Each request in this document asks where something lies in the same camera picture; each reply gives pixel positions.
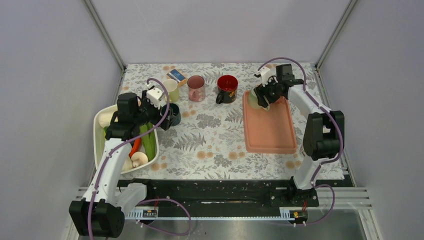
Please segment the dark green mug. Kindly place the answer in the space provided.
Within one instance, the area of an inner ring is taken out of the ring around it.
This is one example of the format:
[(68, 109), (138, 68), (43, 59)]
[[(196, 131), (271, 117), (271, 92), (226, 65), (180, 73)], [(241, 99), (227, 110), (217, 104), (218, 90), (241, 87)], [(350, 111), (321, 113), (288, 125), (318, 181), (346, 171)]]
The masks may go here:
[(180, 108), (175, 103), (170, 103), (169, 110), (165, 120), (161, 123), (160, 127), (167, 131), (170, 127), (177, 126), (181, 122)]

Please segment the black skull pattern mug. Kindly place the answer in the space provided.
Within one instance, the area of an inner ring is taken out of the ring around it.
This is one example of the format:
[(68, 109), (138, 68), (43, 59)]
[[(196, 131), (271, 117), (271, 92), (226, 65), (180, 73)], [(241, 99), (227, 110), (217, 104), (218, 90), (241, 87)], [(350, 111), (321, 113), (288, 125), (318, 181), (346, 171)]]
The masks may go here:
[(223, 75), (217, 80), (216, 104), (231, 104), (237, 98), (238, 80), (232, 75)]

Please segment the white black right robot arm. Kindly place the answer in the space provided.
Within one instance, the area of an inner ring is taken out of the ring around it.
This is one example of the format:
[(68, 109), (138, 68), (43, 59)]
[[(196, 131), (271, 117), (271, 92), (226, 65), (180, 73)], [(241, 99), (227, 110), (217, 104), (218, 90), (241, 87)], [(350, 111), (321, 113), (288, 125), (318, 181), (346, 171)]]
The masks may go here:
[(303, 136), (305, 157), (299, 170), (289, 180), (285, 199), (299, 206), (314, 197), (316, 178), (322, 165), (337, 161), (344, 149), (344, 114), (333, 111), (307, 91), (306, 80), (296, 79), (291, 64), (276, 66), (275, 73), (261, 66), (255, 77), (261, 83), (250, 94), (255, 108), (269, 110), (281, 98), (294, 104), (306, 117)]

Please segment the yellow green faceted mug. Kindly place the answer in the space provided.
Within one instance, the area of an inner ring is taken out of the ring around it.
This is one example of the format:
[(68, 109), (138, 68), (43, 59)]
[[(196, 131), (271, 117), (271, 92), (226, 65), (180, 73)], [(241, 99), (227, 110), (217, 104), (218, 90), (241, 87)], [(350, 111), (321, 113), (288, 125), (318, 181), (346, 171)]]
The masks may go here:
[(162, 84), (168, 92), (169, 101), (171, 103), (176, 103), (180, 97), (178, 82), (174, 79), (166, 79)]

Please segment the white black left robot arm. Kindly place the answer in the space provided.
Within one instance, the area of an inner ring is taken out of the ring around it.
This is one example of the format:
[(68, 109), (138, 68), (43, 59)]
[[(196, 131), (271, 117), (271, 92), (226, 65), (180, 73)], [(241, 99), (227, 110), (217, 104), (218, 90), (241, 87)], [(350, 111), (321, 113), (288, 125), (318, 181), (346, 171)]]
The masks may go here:
[[(81, 200), (73, 200), (69, 214), (81, 236), (117, 238), (124, 228), (125, 217), (137, 205), (148, 206), (155, 192), (142, 183), (131, 184), (119, 195), (116, 187), (122, 168), (132, 150), (132, 143), (159, 127), (167, 118), (170, 104), (163, 103), (168, 93), (154, 88), (142, 98), (129, 92), (118, 96), (116, 111), (105, 132), (102, 157), (91, 184)], [(151, 123), (153, 128), (140, 133), (140, 127)]]

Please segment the pink patterned mug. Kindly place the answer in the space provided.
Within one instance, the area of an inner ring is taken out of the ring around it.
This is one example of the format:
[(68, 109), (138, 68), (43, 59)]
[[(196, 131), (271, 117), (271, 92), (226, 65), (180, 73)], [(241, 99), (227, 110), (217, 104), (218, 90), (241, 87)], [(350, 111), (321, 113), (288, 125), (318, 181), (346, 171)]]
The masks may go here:
[(205, 79), (194, 75), (187, 80), (188, 99), (192, 102), (202, 102), (206, 97)]

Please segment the light green mug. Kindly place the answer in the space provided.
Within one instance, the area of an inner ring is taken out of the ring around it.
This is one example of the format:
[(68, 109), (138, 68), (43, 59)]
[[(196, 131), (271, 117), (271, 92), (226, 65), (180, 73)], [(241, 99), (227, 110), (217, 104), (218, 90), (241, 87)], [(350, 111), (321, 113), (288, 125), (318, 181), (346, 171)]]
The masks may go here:
[(262, 109), (263, 107), (258, 104), (258, 97), (255, 93), (255, 88), (249, 91), (248, 105), (253, 109)]

